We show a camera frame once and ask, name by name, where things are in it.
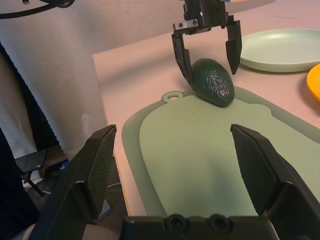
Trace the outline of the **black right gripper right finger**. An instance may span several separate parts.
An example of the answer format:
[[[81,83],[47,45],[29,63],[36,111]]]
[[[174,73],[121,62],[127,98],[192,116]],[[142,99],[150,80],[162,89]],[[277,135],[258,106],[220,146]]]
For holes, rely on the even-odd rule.
[[[259,132],[232,124],[240,174],[253,207],[280,240],[318,240],[320,203],[295,168]]]

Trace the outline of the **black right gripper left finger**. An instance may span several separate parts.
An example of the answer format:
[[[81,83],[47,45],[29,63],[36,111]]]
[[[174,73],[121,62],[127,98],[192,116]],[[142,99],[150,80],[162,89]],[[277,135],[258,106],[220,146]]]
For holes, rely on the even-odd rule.
[[[81,240],[102,212],[117,128],[109,125],[87,139],[63,171],[32,230],[34,240]]]

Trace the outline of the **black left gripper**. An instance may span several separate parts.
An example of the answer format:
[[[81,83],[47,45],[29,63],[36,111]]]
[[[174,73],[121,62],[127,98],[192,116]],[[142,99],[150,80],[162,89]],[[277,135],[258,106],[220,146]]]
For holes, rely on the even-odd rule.
[[[223,0],[185,0],[183,18],[173,24],[171,35],[176,63],[189,85],[192,80],[192,65],[189,50],[184,45],[184,33],[210,31],[211,28],[227,28],[226,56],[231,73],[236,74],[242,52],[242,34],[239,20],[234,20],[226,10]]]

